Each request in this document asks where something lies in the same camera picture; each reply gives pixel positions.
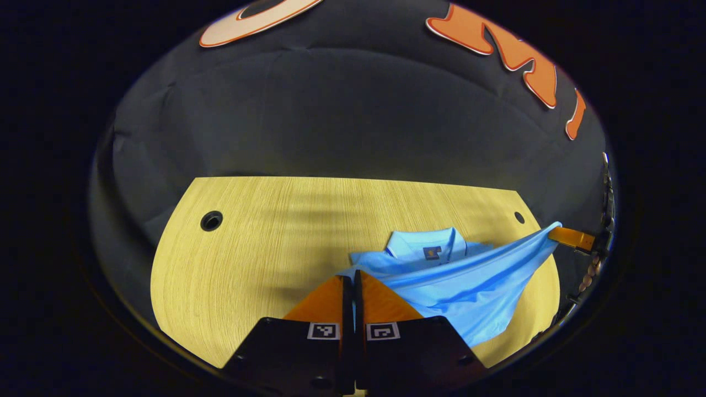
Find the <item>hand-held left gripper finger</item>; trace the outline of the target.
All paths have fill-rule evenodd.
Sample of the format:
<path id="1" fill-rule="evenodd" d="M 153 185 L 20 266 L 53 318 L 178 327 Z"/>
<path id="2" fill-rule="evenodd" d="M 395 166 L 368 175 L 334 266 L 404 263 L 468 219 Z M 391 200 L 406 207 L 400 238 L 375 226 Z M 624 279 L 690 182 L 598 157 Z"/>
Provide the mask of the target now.
<path id="1" fill-rule="evenodd" d="M 282 318 L 261 318 L 223 367 L 266 396 L 343 396 L 355 391 L 351 280 L 334 276 Z"/>
<path id="2" fill-rule="evenodd" d="M 367 395 L 461 395 L 488 369 L 444 316 L 355 273 L 355 384 Z"/>

